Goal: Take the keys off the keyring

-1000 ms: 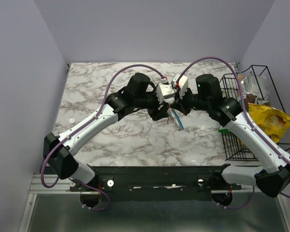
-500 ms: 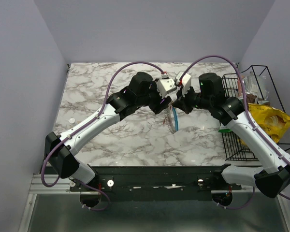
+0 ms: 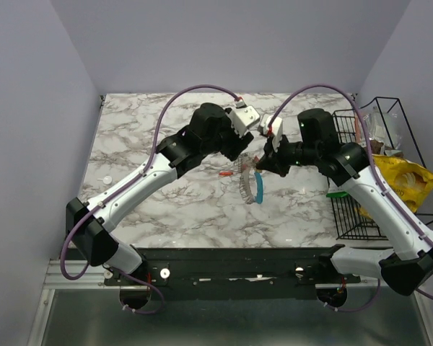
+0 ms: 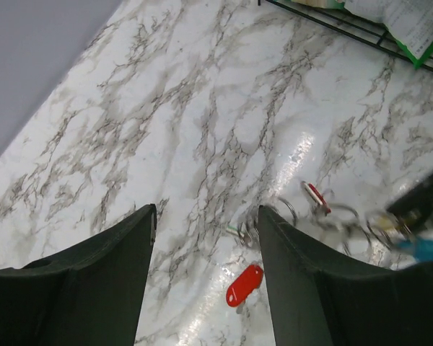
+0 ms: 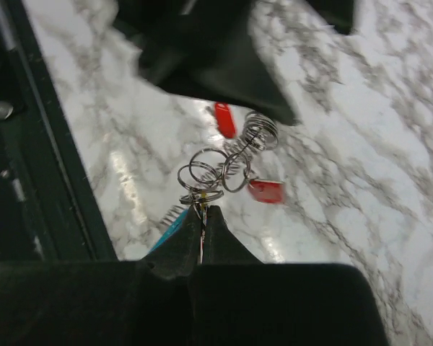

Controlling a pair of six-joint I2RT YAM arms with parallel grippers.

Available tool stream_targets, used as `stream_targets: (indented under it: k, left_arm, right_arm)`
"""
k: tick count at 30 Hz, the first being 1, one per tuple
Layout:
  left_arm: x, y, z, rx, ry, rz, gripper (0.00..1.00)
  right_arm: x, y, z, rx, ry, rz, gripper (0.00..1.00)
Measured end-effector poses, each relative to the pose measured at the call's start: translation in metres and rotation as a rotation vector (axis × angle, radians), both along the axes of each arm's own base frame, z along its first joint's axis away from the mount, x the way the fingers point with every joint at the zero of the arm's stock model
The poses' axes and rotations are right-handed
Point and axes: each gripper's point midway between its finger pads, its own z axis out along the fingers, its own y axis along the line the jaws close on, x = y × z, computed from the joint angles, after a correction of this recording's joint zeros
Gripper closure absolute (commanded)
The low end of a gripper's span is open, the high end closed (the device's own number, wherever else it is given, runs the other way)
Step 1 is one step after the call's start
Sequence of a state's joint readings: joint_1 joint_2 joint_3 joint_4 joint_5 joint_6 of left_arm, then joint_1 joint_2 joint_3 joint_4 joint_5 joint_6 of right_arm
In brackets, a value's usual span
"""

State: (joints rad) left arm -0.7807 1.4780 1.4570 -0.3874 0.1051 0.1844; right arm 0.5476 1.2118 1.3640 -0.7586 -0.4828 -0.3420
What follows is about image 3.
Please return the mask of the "grey curved keyring holder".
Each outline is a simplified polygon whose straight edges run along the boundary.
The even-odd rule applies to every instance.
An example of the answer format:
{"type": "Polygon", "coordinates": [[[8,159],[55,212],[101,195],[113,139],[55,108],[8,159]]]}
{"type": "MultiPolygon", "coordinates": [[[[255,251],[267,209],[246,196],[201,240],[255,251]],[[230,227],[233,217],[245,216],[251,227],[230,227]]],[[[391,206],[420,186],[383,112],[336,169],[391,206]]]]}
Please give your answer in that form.
{"type": "Polygon", "coordinates": [[[237,159],[237,173],[239,174],[239,191],[243,201],[246,204],[253,204],[255,202],[255,192],[253,192],[250,186],[250,180],[254,177],[256,170],[256,163],[258,158],[256,156],[250,156],[247,153],[243,153],[237,159]]]}

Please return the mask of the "blue key tag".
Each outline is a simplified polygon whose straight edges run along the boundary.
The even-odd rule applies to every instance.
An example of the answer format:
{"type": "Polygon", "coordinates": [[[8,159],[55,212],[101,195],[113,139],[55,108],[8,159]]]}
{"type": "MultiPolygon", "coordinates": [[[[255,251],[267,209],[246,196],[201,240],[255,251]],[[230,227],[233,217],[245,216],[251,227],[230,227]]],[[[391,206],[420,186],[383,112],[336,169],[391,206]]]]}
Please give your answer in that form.
{"type": "Polygon", "coordinates": [[[256,195],[255,195],[255,202],[257,204],[261,204],[263,202],[263,178],[261,176],[261,173],[258,171],[254,172],[255,182],[256,182],[256,195]]]}

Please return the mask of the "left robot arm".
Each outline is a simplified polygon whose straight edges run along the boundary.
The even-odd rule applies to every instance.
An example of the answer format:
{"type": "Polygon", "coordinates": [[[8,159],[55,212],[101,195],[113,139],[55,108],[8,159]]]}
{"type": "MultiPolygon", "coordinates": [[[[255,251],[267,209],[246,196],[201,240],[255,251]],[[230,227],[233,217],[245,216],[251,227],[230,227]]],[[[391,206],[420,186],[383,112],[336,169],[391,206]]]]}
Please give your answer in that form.
{"type": "Polygon", "coordinates": [[[74,243],[88,265],[109,265],[120,270],[127,283],[139,284],[146,274],[143,257],[111,231],[150,195],[199,166],[208,155],[235,161],[253,140],[249,129],[259,120],[257,111],[241,102],[227,109],[203,103],[189,124],[154,142],[152,158],[127,177],[85,203],[79,198],[68,202],[66,242],[74,243]]]}

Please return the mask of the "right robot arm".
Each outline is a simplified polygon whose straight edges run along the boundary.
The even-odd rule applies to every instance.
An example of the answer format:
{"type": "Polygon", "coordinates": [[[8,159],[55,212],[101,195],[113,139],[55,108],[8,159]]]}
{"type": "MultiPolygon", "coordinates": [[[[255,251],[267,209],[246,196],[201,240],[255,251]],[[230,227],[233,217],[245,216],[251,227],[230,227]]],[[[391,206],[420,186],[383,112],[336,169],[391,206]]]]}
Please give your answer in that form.
{"type": "Polygon", "coordinates": [[[319,277],[332,283],[343,274],[363,275],[411,295],[433,274],[433,231],[384,181],[359,144],[340,142],[329,112],[307,110],[297,120],[302,140],[290,142],[280,118],[261,118],[258,131],[267,141],[257,168],[285,177],[292,166],[317,167],[370,214],[391,244],[389,249],[339,246],[318,263],[319,277]]]}

